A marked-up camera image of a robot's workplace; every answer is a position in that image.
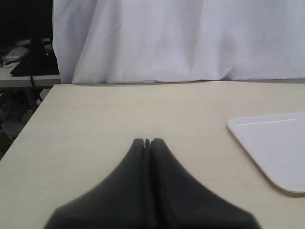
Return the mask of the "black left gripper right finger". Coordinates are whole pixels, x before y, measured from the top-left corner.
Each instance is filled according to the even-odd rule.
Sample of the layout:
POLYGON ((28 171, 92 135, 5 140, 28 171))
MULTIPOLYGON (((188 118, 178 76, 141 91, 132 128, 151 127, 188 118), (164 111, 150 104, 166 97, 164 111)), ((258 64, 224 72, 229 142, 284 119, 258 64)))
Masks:
POLYGON ((255 217, 197 181, 162 139, 151 142, 151 182, 161 229, 258 229, 255 217))

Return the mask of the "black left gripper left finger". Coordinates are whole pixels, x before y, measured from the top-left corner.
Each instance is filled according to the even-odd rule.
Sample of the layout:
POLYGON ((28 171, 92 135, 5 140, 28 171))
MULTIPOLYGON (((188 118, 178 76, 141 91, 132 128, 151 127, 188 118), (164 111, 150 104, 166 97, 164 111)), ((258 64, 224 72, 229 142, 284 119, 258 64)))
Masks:
POLYGON ((57 208, 47 229, 146 229, 145 154, 135 139, 119 165, 97 186, 57 208))

